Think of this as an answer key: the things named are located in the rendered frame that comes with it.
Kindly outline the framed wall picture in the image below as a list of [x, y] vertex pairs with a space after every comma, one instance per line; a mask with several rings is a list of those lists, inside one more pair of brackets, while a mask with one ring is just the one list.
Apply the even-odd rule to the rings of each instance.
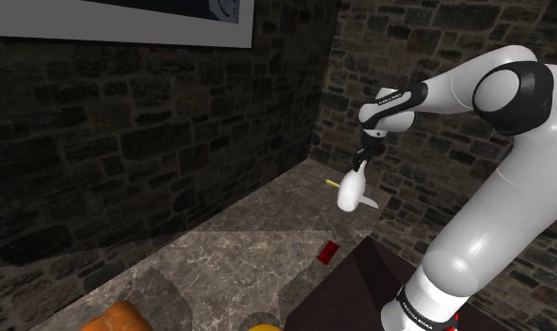
[[0, 37], [249, 48], [255, 0], [0, 0]]

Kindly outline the small red box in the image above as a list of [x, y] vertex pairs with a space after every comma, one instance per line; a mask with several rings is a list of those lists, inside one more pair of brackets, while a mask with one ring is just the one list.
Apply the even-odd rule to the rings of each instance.
[[324, 265], [329, 265], [331, 260], [334, 258], [335, 254], [339, 250], [340, 246], [335, 242], [328, 240], [320, 249], [316, 256], [320, 262]]

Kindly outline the yellow handled knife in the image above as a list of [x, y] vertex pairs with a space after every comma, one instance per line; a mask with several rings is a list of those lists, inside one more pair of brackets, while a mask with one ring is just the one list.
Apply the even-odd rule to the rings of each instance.
[[360, 195], [358, 197], [356, 197], [356, 195], [353, 195], [353, 200], [351, 202], [347, 201], [346, 203], [343, 203], [343, 204], [340, 203], [340, 200], [341, 200], [340, 198], [338, 198], [338, 200], [339, 200], [338, 207], [342, 211], [345, 211], [345, 212], [348, 212], [348, 213], [354, 211], [358, 207], [359, 204], [365, 204], [365, 205], [370, 206], [370, 207], [375, 208], [375, 209], [379, 208], [378, 204], [374, 200], [372, 200], [372, 199], [370, 199], [370, 198], [368, 198], [364, 195]]

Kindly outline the white bottle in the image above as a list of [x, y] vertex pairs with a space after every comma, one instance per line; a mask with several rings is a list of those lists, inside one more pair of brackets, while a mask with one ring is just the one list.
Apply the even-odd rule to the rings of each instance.
[[363, 161], [358, 170], [352, 169], [342, 178], [337, 195], [340, 210], [350, 213], [359, 205], [366, 188], [365, 166], [366, 161]]

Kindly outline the dark robot stand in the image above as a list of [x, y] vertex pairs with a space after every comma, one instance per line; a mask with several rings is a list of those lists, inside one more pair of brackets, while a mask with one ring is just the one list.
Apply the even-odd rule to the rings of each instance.
[[367, 237], [288, 315], [284, 331], [384, 331], [381, 308], [414, 271]]

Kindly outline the orange bread loaf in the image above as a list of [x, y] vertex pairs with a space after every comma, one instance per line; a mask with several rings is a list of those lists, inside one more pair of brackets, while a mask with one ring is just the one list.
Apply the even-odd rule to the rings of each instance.
[[119, 301], [101, 316], [84, 324], [80, 331], [154, 331], [140, 311], [129, 301]]

